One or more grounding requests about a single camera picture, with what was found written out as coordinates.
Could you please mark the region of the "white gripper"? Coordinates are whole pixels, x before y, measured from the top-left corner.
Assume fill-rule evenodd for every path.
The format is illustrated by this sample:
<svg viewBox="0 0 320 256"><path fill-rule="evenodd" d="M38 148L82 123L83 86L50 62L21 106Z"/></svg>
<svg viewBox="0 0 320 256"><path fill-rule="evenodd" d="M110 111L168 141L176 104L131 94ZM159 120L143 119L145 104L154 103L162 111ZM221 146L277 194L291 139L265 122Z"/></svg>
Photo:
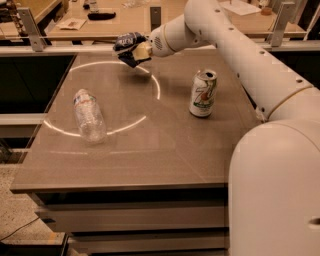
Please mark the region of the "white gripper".
<svg viewBox="0 0 320 256"><path fill-rule="evenodd" d="M164 24L154 29L149 42L140 43L133 51L133 57L136 61L147 60L153 54L157 57L167 57L173 55L175 50L172 45L174 38L174 28L170 24Z"/></svg>

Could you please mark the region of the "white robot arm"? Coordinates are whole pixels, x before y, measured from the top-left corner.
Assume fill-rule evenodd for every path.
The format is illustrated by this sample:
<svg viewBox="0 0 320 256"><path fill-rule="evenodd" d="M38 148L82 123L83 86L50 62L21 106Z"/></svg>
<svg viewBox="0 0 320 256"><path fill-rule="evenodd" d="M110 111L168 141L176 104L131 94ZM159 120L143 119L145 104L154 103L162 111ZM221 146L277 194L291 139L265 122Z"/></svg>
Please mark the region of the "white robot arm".
<svg viewBox="0 0 320 256"><path fill-rule="evenodd" d="M188 0L150 41L160 57L215 46L266 120L231 159L231 256L320 256L319 90L242 34L217 0Z"/></svg>

